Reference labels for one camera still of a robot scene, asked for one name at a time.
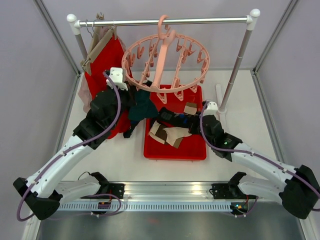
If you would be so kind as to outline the teal christmas sock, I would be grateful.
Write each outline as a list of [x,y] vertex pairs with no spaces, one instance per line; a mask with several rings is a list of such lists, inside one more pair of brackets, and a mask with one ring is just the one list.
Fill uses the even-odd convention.
[[140,122],[143,119],[155,118],[159,112],[157,107],[150,99],[150,92],[145,90],[136,90],[134,93],[135,105],[131,106],[128,111],[130,121]]

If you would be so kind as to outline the pink round clip hanger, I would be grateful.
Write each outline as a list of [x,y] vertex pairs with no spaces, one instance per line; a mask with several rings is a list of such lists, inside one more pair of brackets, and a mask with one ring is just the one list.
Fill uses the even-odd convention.
[[[162,15],[157,23],[157,33],[144,37],[133,43],[125,52],[121,60],[121,67],[126,71],[125,79],[137,89],[142,89],[150,93],[156,93],[160,100],[166,104],[167,94],[173,93],[180,101],[184,99],[183,91],[190,89],[197,91],[198,84],[205,81],[209,70],[210,56],[206,48],[196,39],[187,35],[179,34],[171,29],[168,23],[164,24],[167,15]],[[176,52],[179,53],[175,72],[168,88],[161,87],[165,64],[169,60],[169,49],[177,42]],[[144,63],[140,78],[135,79],[130,76],[129,71],[134,65],[135,60],[141,59],[144,55],[144,43],[149,43],[147,60]],[[182,84],[179,73],[183,64],[194,53],[197,54],[196,63],[201,66],[200,75],[187,84]]]

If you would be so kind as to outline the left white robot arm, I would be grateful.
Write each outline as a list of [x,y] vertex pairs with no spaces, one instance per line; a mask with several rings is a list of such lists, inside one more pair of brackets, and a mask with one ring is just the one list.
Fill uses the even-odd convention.
[[80,198],[105,198],[109,181],[99,172],[63,183],[62,179],[86,156],[96,150],[111,135],[123,112],[134,104],[131,91],[119,88],[99,92],[90,103],[85,118],[73,130],[71,137],[41,169],[28,178],[13,182],[22,197],[18,209],[26,203],[32,216],[45,220],[60,205]]

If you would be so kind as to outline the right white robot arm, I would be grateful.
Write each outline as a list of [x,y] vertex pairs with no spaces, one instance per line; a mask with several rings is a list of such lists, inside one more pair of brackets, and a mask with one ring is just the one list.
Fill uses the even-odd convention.
[[192,133],[201,134],[218,157],[261,175],[256,178],[237,172],[228,182],[231,196],[239,198],[244,194],[271,200],[303,220],[311,212],[319,211],[316,204],[320,200],[320,185],[308,166],[295,167],[255,152],[240,138],[225,132],[214,115],[197,114],[190,121]]

